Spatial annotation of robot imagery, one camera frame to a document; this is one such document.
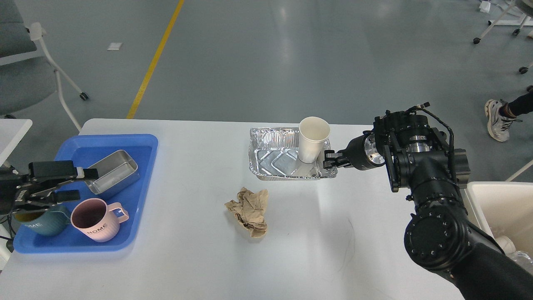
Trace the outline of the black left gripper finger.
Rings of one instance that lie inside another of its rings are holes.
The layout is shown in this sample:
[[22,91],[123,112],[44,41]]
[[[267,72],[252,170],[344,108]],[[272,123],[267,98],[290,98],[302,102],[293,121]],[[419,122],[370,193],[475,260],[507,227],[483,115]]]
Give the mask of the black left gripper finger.
[[61,203],[78,201],[79,190],[29,192],[19,194],[19,209],[48,209]]
[[96,180],[99,178],[95,168],[74,166],[73,161],[42,161],[29,163],[29,183],[46,183],[56,181],[67,183],[79,180]]

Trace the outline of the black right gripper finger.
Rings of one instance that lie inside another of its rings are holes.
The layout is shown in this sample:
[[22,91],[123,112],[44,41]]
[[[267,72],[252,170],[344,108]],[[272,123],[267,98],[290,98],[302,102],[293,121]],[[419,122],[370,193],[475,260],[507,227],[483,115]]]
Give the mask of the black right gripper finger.
[[334,150],[324,151],[324,161],[322,167],[326,170],[333,168],[346,168],[348,166],[348,158],[342,152],[335,152]]

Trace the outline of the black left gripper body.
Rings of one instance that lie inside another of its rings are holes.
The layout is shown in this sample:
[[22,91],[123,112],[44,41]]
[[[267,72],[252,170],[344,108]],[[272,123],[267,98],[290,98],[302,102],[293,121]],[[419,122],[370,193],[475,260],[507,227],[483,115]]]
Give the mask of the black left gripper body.
[[17,194],[23,186],[29,182],[29,174],[16,175],[15,173],[1,173],[0,175],[0,214],[9,215],[13,211],[17,213],[30,212],[30,206],[24,200],[16,203]]

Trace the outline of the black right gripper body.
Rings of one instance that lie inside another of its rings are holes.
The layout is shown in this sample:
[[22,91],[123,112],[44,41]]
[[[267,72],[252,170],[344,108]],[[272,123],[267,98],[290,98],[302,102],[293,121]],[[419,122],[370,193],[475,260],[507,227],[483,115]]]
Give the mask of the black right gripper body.
[[352,139],[344,149],[344,156],[348,160],[345,168],[371,170],[385,165],[385,159],[379,154],[373,133]]

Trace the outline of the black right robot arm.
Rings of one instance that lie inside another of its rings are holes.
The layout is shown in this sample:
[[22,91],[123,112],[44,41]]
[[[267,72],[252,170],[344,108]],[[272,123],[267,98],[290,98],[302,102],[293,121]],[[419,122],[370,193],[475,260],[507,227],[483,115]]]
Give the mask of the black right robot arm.
[[531,300],[532,275],[468,219],[460,188],[470,169],[454,134],[429,125],[429,103],[377,116],[373,129],[339,151],[326,150],[325,169],[385,166],[392,192],[409,188],[415,213],[404,245],[415,264],[449,281],[466,300]]

